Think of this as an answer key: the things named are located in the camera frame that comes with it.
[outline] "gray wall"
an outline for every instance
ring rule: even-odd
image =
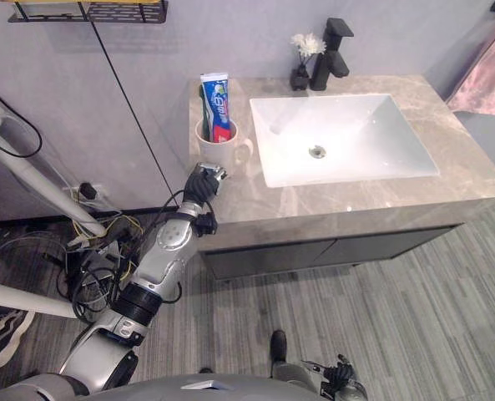
[[[290,36],[321,35],[332,16],[356,35],[341,47],[352,74],[423,74],[447,96],[495,28],[489,7],[489,0],[171,0],[164,25],[98,30],[175,190],[189,169],[188,81],[201,72],[286,77],[295,62]],[[61,160],[75,182],[104,184],[120,207],[159,206],[169,192],[89,25],[9,24],[10,13],[0,3],[0,92],[38,124],[60,154],[54,163]],[[495,118],[465,122],[495,161],[488,145]],[[0,166],[0,220],[50,214]]]

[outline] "towel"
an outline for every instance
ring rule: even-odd
[[[495,38],[459,83],[447,105],[452,111],[495,115]]]

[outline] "wall shelf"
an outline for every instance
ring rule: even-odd
[[[98,0],[95,2],[79,2],[73,0],[53,1],[43,0],[21,0],[12,3],[15,13],[8,19],[9,23],[33,23],[33,22],[56,22],[56,23],[79,23],[93,21],[94,23],[165,23],[167,17],[167,0],[139,0],[130,2],[127,0]],[[45,3],[42,11],[34,12],[34,6]],[[73,11],[67,10],[59,13],[43,13],[49,5],[59,7],[61,4],[74,3]]]

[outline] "cabinet door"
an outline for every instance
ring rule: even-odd
[[[390,259],[411,250],[415,246],[430,241],[452,228],[452,226],[449,226],[419,231],[341,238],[319,255],[311,265],[339,265]]]
[[[287,272],[311,266],[334,240],[210,251],[203,254],[216,279]]]

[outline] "white pole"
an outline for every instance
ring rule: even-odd
[[[0,306],[48,315],[76,318],[69,302],[32,294],[0,284]]]
[[[0,146],[12,153],[18,152],[0,137]],[[26,182],[45,199],[56,205],[69,218],[78,221],[96,236],[105,236],[104,226],[96,221],[87,211],[63,193],[47,177],[37,171],[29,161],[13,157],[0,150],[0,161],[4,163],[19,179]]]

